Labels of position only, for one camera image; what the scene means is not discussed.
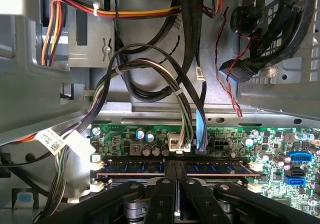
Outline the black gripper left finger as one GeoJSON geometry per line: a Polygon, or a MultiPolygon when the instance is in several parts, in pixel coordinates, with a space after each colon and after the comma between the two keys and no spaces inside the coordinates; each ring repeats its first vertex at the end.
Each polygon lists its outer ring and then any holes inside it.
{"type": "Polygon", "coordinates": [[[164,176],[147,186],[128,181],[38,221],[40,224],[172,224],[176,202],[173,161],[164,165],[164,176]]]}

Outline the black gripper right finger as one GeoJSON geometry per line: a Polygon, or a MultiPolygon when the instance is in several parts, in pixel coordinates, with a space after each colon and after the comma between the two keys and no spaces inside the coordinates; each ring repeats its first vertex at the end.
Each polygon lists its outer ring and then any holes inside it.
{"type": "Polygon", "coordinates": [[[202,224],[318,224],[305,212],[259,195],[237,184],[218,182],[207,186],[189,178],[183,161],[176,162],[180,192],[190,202],[202,224]]]}

